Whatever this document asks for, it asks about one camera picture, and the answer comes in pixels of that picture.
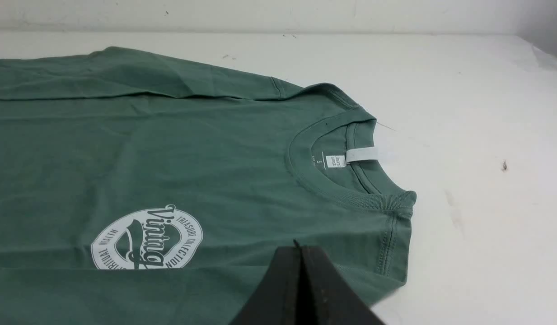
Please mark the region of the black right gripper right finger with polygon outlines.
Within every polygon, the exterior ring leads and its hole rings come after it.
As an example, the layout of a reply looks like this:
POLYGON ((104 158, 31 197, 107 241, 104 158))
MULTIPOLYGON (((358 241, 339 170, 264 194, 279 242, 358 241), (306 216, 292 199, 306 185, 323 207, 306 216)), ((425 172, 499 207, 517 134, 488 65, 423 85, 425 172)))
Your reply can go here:
POLYGON ((301 325, 383 325, 318 246, 300 246, 301 325))

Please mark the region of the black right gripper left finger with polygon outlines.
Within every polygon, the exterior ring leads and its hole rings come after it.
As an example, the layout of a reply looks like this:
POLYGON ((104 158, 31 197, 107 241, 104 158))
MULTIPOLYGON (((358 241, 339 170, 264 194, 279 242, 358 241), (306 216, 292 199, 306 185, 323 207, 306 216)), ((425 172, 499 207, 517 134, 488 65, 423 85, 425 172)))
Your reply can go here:
POLYGON ((232 325, 295 325, 302 277, 301 245, 281 246, 232 325))

